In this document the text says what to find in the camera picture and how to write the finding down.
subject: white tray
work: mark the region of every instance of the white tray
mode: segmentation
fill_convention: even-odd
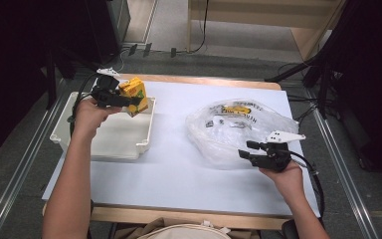
[[[63,151],[70,144],[70,124],[67,118],[78,93],[71,93],[67,104],[58,119],[50,140],[58,143]],[[97,129],[92,143],[92,160],[119,161],[120,159],[137,159],[150,148],[150,132],[153,122],[155,98],[148,99],[148,109],[134,118],[126,112],[111,115]]]

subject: cable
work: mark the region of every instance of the cable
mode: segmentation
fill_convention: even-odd
[[[314,182],[315,182],[315,185],[316,185],[317,190],[318,190],[318,195],[320,197],[320,207],[319,207],[320,218],[319,218],[319,220],[321,222],[321,225],[324,226],[323,221],[322,221],[322,217],[324,215],[324,209],[325,209],[324,192],[323,192],[323,189],[321,187],[320,180],[318,178],[318,171],[311,165],[311,163],[308,162],[308,160],[306,160],[305,157],[303,157],[300,154],[298,154],[296,152],[293,152],[293,151],[290,151],[290,154],[294,155],[294,156],[297,156],[300,159],[302,159],[303,162],[305,162],[305,164],[308,166],[310,175],[312,176],[312,178],[314,178]]]
[[[74,105],[73,105],[73,114],[68,118],[68,122],[70,123],[70,135],[73,135],[74,128],[75,128],[77,107],[79,106],[79,102],[84,98],[84,96],[82,96],[83,90],[85,89],[87,82],[95,75],[99,75],[99,73],[93,73],[90,76],[88,76],[88,78],[85,81],[83,81],[82,85],[80,86],[79,94],[77,95],[76,101],[74,102]]]
[[[206,1],[206,11],[204,13],[204,27],[203,27],[203,42],[201,42],[200,44],[200,47],[198,47],[196,50],[193,50],[193,51],[180,51],[180,52],[176,52],[177,54],[178,53],[187,53],[187,54],[193,54],[193,53],[196,53],[198,52],[201,47],[203,47],[205,41],[206,41],[206,23],[207,23],[207,11],[209,10],[209,0]]]

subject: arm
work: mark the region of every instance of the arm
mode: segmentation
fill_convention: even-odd
[[[282,172],[260,168],[276,185],[292,212],[299,238],[329,238],[303,192],[302,170],[291,161]]]
[[[90,161],[92,140],[105,119],[120,108],[100,109],[83,100],[61,173],[47,203],[42,238],[87,238],[91,210]]]

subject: plastic bag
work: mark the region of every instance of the plastic bag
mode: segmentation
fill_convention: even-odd
[[[186,119],[188,135],[201,153],[216,164],[247,163],[238,149],[265,154],[247,148],[247,140],[266,142],[274,130],[298,133],[297,121],[281,116],[253,100],[215,102]]]

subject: table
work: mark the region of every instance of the table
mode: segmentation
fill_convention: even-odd
[[[170,154],[174,155],[180,155],[178,153],[181,152],[184,152],[185,155],[195,153],[198,155],[198,150],[194,145],[187,142],[178,142],[178,140],[173,140],[172,142],[167,140],[170,139],[169,137],[161,138],[156,136],[160,135],[161,131],[169,133],[168,131],[170,129],[164,130],[164,128],[166,128],[165,123],[167,123],[167,120],[161,119],[167,116],[167,112],[169,112],[169,108],[167,108],[166,105],[170,105],[171,107],[175,105],[175,101],[167,101],[168,97],[174,96],[175,94],[172,92],[172,89],[178,91],[176,94],[181,94],[181,91],[184,91],[184,89],[192,94],[195,93],[197,89],[198,95],[195,95],[195,97],[206,96],[207,98],[210,98],[208,100],[209,103],[221,96],[222,94],[220,94],[220,92],[241,92],[240,94],[237,94],[237,96],[242,96],[242,91],[245,91],[246,96],[255,98],[258,93],[260,93],[265,96],[267,102],[282,101],[281,103],[274,103],[284,106],[287,105],[287,107],[277,109],[278,112],[284,116],[290,116],[286,93],[279,91],[280,86],[273,83],[228,81],[210,78],[150,75],[122,75],[122,78],[131,79],[133,76],[139,76],[146,82],[148,96],[154,94],[156,97],[157,114],[153,121],[152,135],[153,139],[158,138],[159,140],[151,141],[150,143],[152,146],[150,147],[150,150],[138,161],[123,161],[122,163],[92,161],[92,197],[96,203],[92,220],[149,223],[159,217],[169,217],[193,221],[209,220],[215,225],[230,228],[281,229],[282,224],[291,218],[290,212],[283,199],[280,196],[278,197],[279,193],[272,192],[272,190],[275,189],[273,183],[260,174],[256,169],[252,168],[249,163],[247,164],[245,162],[245,164],[242,165],[243,168],[238,168],[237,170],[217,170],[213,168],[205,168],[201,165],[196,165],[197,163],[190,163],[190,161],[184,159],[169,161],[171,162],[169,167],[163,167],[163,163],[168,160],[164,157],[168,158],[168,154],[160,154],[159,151],[166,151],[169,149],[168,147],[166,148],[166,145],[173,146],[174,148],[175,145],[176,148],[179,146],[181,147],[181,151],[179,152],[175,152],[174,148],[170,148]],[[207,95],[207,92],[213,92],[211,97]],[[278,95],[281,95],[280,99],[275,99],[273,97]],[[201,104],[201,102],[197,100],[195,102],[196,105],[198,105],[198,103]],[[184,108],[181,111],[178,110],[177,114],[181,117],[184,113],[193,111],[195,107],[196,106],[190,104],[187,108]],[[171,131],[178,132],[180,130],[181,129],[177,126],[173,126],[171,129]],[[301,153],[299,142],[292,142],[289,145],[289,148]],[[64,156],[62,156],[48,188],[45,191],[43,196],[43,199],[45,200],[50,196],[59,174],[59,170],[61,169],[63,159]],[[152,173],[154,174],[154,171],[159,174],[151,177]],[[308,202],[314,212],[318,214],[315,196],[309,177],[307,177],[307,171],[304,170],[303,172],[304,187]],[[224,195],[228,196],[231,196],[232,194],[230,193],[230,190],[225,189],[225,185],[222,189],[222,183],[214,184],[214,190],[207,190],[208,187],[201,184],[201,182],[204,181],[201,178],[208,178],[211,182],[216,180],[218,182],[222,181],[229,185],[233,185],[236,179],[238,179],[238,181],[245,179],[246,183],[240,182],[240,187],[229,187],[231,190],[235,190],[234,195],[237,195],[235,198],[216,198],[218,193],[220,196],[222,195],[221,193],[226,193]],[[166,185],[169,186],[158,186],[158,183],[160,182],[166,183]],[[254,189],[255,185],[260,186],[261,184],[263,185],[263,192],[260,190],[251,190]],[[203,199],[199,198],[196,196],[196,194],[199,193],[207,195],[208,197]],[[273,211],[271,213],[263,213],[263,210],[259,210],[259,205],[260,208],[265,207],[263,209],[265,211]]]
[[[339,19],[344,3],[344,0],[210,0],[207,21],[291,27],[302,59],[307,60],[325,32]],[[204,20],[205,9],[206,1],[188,0],[188,51],[191,21]]]

